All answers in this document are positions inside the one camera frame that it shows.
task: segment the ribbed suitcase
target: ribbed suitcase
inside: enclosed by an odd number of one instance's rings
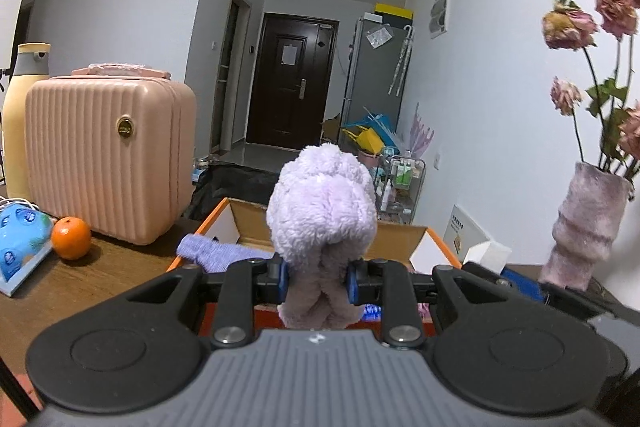
[[[35,203],[92,230],[148,245],[191,198],[196,102],[179,82],[142,76],[59,76],[26,100]]]

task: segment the door handle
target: door handle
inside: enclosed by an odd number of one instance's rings
[[[306,79],[303,78],[302,82],[300,82],[300,92],[298,93],[298,99],[304,100],[305,98],[305,89],[306,89]]]

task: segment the flower vase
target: flower vase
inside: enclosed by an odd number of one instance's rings
[[[539,281],[586,290],[596,263],[611,254],[631,190],[621,176],[578,162],[553,227],[556,245]]]

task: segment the tripod leg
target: tripod leg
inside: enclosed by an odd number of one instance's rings
[[[15,405],[15,408],[27,421],[34,419],[40,412],[36,404],[22,388],[20,382],[16,380],[14,374],[9,371],[2,358],[0,358],[0,389],[4,391],[9,400]]]

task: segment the gray ribbed plate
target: gray ribbed plate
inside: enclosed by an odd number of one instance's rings
[[[180,394],[122,416],[48,407],[38,427],[604,427],[583,410],[501,416],[464,402],[420,354],[384,347],[371,331],[263,331],[250,346],[215,351]]]

